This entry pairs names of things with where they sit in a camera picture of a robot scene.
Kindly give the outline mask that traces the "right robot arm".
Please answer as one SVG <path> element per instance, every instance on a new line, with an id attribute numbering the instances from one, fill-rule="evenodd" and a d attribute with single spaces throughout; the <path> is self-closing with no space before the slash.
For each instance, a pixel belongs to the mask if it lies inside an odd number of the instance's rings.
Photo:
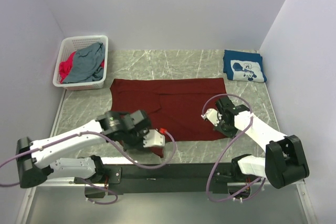
<path id="1" fill-rule="evenodd" d="M 246 105 L 234 105 L 229 97 L 216 101 L 205 118 L 216 131 L 227 137 L 244 133 L 264 151 L 264 157 L 244 154 L 232 159 L 229 176 L 241 179 L 248 175 L 267 179 L 280 189 L 310 175 L 302 142 L 295 135 L 285 135 L 255 116 Z"/>

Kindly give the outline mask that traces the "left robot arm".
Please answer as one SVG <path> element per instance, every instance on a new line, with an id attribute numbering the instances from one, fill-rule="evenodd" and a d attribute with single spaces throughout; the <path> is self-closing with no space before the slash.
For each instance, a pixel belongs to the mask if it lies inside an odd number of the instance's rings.
<path id="1" fill-rule="evenodd" d="M 16 145 L 19 185 L 31 188 L 44 183 L 56 171 L 56 161 L 66 154 L 103 144 L 108 140 L 127 147 L 141 147 L 152 126 L 143 110 L 133 113 L 108 111 L 74 130 L 43 140 L 20 138 Z"/>

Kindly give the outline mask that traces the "dark red t shirt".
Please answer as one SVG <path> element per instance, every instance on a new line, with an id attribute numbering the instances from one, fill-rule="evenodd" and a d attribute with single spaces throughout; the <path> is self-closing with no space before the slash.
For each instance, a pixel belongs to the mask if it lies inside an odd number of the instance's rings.
<path id="1" fill-rule="evenodd" d="M 224 137 L 201 117 L 206 101 L 226 92 L 222 78 L 114 79 L 110 91 L 113 111 L 144 110 L 155 129 L 168 130 L 176 141 L 214 141 Z"/>

